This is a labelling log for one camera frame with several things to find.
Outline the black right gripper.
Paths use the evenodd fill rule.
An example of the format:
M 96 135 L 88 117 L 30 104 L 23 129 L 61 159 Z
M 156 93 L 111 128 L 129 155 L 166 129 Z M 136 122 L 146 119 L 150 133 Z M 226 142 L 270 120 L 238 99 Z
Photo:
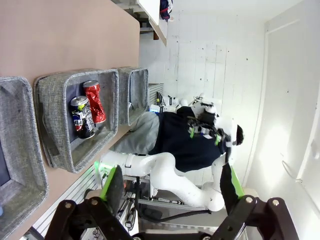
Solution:
M 203 136 L 211 137 L 214 145 L 218 146 L 226 137 L 222 128 L 216 127 L 217 116 L 214 113 L 201 113 L 196 119 L 195 126 L 188 128 L 189 136 L 194 138 L 195 133 Z

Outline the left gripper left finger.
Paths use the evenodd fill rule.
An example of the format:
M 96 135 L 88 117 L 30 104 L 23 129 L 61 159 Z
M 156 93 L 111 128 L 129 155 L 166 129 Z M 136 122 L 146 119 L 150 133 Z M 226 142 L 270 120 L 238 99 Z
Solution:
M 77 204 L 61 201 L 54 213 L 46 240 L 80 240 L 86 229 L 97 228 L 105 240 L 131 240 L 132 237 L 116 218 L 124 193 L 120 166 L 113 167 L 98 196 Z

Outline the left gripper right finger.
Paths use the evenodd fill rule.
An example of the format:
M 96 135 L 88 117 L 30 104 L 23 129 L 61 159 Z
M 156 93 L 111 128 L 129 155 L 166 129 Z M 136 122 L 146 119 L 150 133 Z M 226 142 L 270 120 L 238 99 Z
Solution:
M 238 196 L 228 163 L 222 167 L 220 190 L 227 217 L 210 237 L 212 240 L 237 240 L 246 227 L 255 227 L 263 240 L 299 239 L 285 201 L 280 197 L 264 202 L 252 195 Z

